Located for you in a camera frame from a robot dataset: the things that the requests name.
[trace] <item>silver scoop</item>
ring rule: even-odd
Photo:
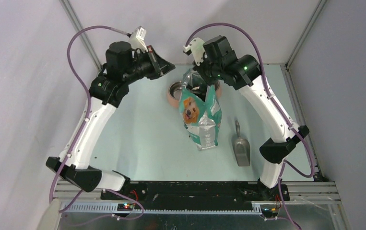
[[[239,122],[235,121],[236,134],[238,137],[234,140],[234,154],[238,166],[250,166],[250,145],[249,141],[241,137],[241,128]]]

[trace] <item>light blue table surface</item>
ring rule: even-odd
[[[256,181],[263,167],[259,147],[270,135],[255,109],[240,93],[222,84],[219,146],[203,151],[197,150],[177,109],[167,102],[168,87],[181,80],[189,67],[176,66],[159,79],[133,83],[102,131],[90,165],[141,181]],[[295,119],[280,66],[266,65],[265,69],[275,95]],[[236,135],[235,119],[241,125],[241,135],[250,142],[249,167],[238,167],[234,157],[231,140]],[[288,160],[308,174],[309,163],[301,143]],[[312,181],[290,167],[284,171],[283,180]]]

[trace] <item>pet food bowl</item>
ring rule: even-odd
[[[217,93],[217,98],[221,97],[222,94],[222,88],[220,87],[220,83],[217,81],[215,83],[215,91]],[[190,90],[193,94],[199,96],[201,98],[201,95],[205,95],[206,92],[199,91],[196,89],[198,87],[193,87],[193,90]],[[174,108],[178,108],[178,101],[180,100],[181,96],[181,90],[183,89],[183,86],[181,85],[181,81],[174,82],[170,85],[168,91],[167,91],[167,100],[169,101],[170,105]]]

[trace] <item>white wall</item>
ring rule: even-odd
[[[73,0],[85,27],[104,24],[125,31],[139,25],[147,29],[145,42],[168,61],[191,64],[183,45],[197,28],[208,23],[233,23],[255,40],[266,63],[286,62],[305,28],[318,0]],[[238,56],[255,55],[253,47],[240,32],[226,27],[209,28],[198,33],[207,41],[225,35]],[[114,42],[109,31],[90,33],[101,60]]]
[[[366,229],[366,1],[329,1],[291,75],[321,167]]]
[[[0,0],[0,230],[34,230],[48,205],[57,156],[85,103],[66,60],[74,29],[58,0]],[[72,52],[90,81],[81,42]]]

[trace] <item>dog face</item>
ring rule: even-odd
[[[195,102],[195,99],[189,97],[183,101],[184,112],[183,120],[186,124],[197,122],[198,116],[200,115],[200,109]]]

